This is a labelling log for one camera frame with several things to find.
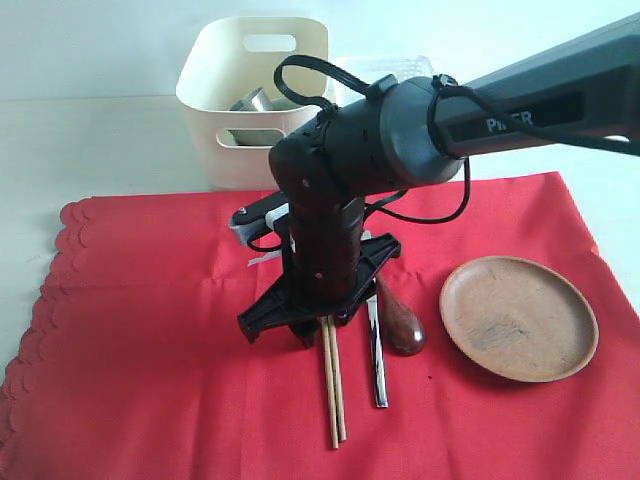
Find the brown spoon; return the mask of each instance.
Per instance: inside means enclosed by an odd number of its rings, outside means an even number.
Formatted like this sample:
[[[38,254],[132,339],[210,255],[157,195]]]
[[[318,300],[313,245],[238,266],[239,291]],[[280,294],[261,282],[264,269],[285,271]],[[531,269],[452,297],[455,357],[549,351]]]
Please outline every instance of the brown spoon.
[[[409,307],[398,300],[382,276],[376,277],[378,321],[382,342],[397,355],[415,355],[426,341],[422,323]]]

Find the wooden chopstick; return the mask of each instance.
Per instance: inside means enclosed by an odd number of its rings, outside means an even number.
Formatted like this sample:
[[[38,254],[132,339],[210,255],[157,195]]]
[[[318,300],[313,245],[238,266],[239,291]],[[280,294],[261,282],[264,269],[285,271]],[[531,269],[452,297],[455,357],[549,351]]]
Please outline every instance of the wooden chopstick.
[[[324,373],[327,380],[327,400],[329,402],[329,419],[331,426],[331,445],[338,448],[338,423],[336,411],[336,392],[334,381],[334,368],[331,354],[331,334],[330,325],[333,325],[331,317],[322,317],[322,346],[324,348]]]
[[[338,353],[338,337],[333,317],[329,317],[329,339],[331,345],[331,366],[333,368],[333,382],[336,395],[336,412],[338,422],[338,440],[347,439],[347,426],[344,420],[344,397],[342,395],[342,373],[340,372],[340,354]]]

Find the wooden plate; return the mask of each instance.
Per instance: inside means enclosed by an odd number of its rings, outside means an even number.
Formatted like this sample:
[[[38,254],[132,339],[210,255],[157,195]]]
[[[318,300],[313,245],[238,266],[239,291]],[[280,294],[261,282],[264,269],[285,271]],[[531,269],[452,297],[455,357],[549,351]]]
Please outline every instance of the wooden plate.
[[[482,257],[458,267],[440,295],[447,332],[473,361],[503,377],[549,382],[593,357],[598,324],[567,279],[516,257]]]

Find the white wall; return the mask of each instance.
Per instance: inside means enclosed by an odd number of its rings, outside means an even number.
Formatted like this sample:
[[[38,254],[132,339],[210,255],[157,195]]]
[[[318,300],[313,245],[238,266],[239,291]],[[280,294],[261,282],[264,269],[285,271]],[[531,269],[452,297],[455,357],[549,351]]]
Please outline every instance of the white wall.
[[[313,17],[329,27],[332,56],[413,50],[467,81],[640,10],[640,0],[267,3],[3,0],[0,100],[171,95],[200,29],[233,15]]]

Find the red tablecloth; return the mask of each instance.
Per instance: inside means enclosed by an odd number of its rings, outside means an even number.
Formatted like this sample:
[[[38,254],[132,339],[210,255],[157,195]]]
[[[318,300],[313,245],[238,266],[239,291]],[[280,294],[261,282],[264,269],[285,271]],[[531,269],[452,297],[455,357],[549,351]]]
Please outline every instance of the red tablecloth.
[[[390,408],[373,406],[364,309],[338,331],[349,438],[330,449],[320,349],[288,329],[251,345],[236,315],[280,274],[228,229],[261,193],[89,198],[64,208],[60,250],[0,403],[9,479],[638,479],[640,323],[559,175],[476,181],[438,226],[376,214],[403,255],[384,275],[427,346],[386,356]],[[394,208],[442,215],[461,185]],[[525,385],[475,365],[442,325],[446,276],[478,256],[543,263],[600,326],[592,362]]]

